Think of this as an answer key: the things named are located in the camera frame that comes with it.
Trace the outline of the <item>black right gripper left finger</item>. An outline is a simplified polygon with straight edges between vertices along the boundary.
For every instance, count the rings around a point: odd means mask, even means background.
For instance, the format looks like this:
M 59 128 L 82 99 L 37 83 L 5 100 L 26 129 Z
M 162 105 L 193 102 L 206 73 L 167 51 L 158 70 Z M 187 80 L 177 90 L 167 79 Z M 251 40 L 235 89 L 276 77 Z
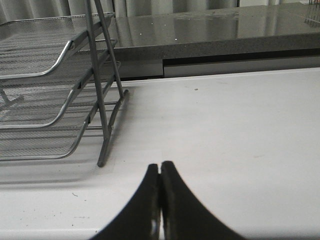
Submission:
M 160 235 L 160 175 L 150 164 L 134 195 L 93 240 L 158 240 Z

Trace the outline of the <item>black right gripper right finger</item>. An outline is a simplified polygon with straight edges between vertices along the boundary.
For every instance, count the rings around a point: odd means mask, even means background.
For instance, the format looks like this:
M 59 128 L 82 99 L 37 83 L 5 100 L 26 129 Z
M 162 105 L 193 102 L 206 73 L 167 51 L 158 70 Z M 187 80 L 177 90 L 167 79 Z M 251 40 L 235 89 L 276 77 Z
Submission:
M 161 164 L 162 214 L 166 240 L 243 240 L 192 193 L 171 161 Z

